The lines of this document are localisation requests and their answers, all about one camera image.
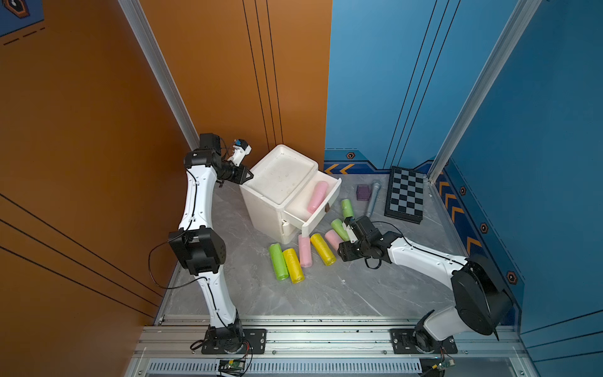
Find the white three-drawer cabinet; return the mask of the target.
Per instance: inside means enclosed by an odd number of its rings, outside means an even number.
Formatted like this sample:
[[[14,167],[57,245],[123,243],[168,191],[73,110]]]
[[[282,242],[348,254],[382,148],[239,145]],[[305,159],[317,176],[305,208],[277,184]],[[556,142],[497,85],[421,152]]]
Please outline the white three-drawer cabinet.
[[[317,171],[316,161],[286,145],[263,157],[251,169],[254,177],[240,186],[254,228],[278,243],[290,243],[298,228],[286,219],[286,207]]]

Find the white drawer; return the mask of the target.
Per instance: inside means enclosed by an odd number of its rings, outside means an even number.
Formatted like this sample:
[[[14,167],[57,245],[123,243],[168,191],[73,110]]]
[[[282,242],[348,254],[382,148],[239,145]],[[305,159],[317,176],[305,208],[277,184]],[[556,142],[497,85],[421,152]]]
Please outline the white drawer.
[[[309,237],[339,196],[342,179],[317,171],[287,204],[284,220]]]

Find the pink roll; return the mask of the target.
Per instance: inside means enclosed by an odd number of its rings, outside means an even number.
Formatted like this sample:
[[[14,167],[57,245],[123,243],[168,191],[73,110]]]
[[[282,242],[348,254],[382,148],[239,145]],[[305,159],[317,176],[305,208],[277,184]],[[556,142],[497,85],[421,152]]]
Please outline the pink roll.
[[[298,236],[299,262],[302,268],[312,266],[312,251],[309,237]]]
[[[319,181],[314,187],[312,196],[307,206],[307,211],[311,214],[315,213],[320,205],[325,200],[329,191],[329,184],[325,181]]]
[[[324,237],[327,242],[331,245],[334,251],[337,251],[339,249],[339,245],[343,242],[343,239],[334,229],[330,229],[329,231],[327,231]]]

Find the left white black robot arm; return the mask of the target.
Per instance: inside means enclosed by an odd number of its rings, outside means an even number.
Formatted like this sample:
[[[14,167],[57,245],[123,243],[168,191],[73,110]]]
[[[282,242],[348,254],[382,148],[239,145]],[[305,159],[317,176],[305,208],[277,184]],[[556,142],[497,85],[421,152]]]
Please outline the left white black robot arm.
[[[242,164],[250,153],[251,146],[237,140],[226,160],[221,149],[213,147],[195,149],[185,157],[185,210],[178,230],[168,236],[182,268],[201,287],[210,314],[210,339],[215,342],[240,342],[243,329],[225,282],[226,245],[212,226],[213,194],[218,182],[242,185],[253,178]]]

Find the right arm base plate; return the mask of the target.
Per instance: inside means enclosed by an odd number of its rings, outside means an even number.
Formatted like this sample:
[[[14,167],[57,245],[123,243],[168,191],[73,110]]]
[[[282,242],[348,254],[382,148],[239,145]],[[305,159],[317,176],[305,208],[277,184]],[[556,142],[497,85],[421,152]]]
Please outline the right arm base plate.
[[[395,354],[453,355],[458,353],[455,339],[450,336],[437,341],[426,331],[411,328],[393,328],[389,330],[390,340]]]

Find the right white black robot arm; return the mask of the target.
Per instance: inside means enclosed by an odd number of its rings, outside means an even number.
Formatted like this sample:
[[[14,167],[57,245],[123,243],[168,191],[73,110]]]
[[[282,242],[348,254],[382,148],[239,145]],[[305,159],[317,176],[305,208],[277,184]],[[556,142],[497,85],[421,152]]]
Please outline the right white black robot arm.
[[[513,308],[513,298],[490,259],[428,248],[411,242],[399,229],[383,233],[366,216],[346,218],[344,229],[350,239],[338,248],[343,261],[362,259],[374,270],[384,262],[402,265],[435,279],[452,292],[452,305],[428,312],[415,326],[412,339],[422,352],[430,353],[463,332],[498,335],[497,327]]]

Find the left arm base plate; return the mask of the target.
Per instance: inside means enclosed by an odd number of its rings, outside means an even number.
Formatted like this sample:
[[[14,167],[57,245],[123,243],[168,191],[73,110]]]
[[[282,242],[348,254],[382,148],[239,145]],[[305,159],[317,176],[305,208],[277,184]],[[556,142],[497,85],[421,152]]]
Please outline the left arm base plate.
[[[199,348],[207,355],[245,355],[265,353],[267,330],[264,328],[244,328],[235,332],[219,328],[211,328]]]

